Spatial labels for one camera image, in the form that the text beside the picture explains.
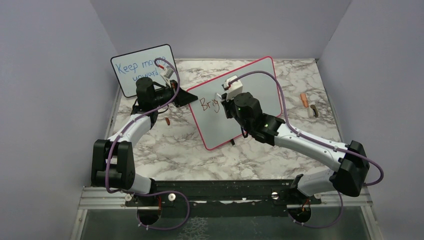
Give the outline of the pink framed whiteboard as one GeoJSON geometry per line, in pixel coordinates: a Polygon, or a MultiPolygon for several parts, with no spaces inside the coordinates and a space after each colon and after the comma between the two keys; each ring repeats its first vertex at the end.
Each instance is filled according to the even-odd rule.
{"type": "Polygon", "coordinates": [[[274,61],[266,56],[187,90],[198,96],[189,108],[207,150],[214,150],[242,135],[236,117],[254,120],[260,113],[275,117],[283,113],[275,78],[274,61]],[[241,81],[242,93],[229,101],[215,100],[215,93],[222,95],[224,82],[235,75],[238,78],[232,82],[241,81]]]}

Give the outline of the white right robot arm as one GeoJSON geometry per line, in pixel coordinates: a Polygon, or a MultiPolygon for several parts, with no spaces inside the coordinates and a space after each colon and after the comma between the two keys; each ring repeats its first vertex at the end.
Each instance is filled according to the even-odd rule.
{"type": "Polygon", "coordinates": [[[263,113],[259,100],[249,92],[231,100],[222,99],[221,104],[226,117],[235,119],[256,141],[293,150],[328,167],[317,173],[297,175],[288,190],[292,202],[300,204],[315,194],[331,191],[349,197],[360,195],[370,168],[361,143],[332,142],[290,129],[286,120],[263,113]]]}

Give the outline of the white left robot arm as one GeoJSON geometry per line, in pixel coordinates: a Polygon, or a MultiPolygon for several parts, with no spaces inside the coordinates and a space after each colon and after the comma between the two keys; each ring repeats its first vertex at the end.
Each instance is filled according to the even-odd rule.
{"type": "Polygon", "coordinates": [[[153,128],[161,107],[169,104],[184,107],[198,97],[181,89],[175,80],[161,85],[149,77],[142,77],[135,85],[136,102],[126,125],[93,145],[91,183],[106,188],[109,193],[138,193],[138,199],[149,206],[157,200],[157,191],[152,188],[151,178],[136,173],[133,147],[153,128]]]}

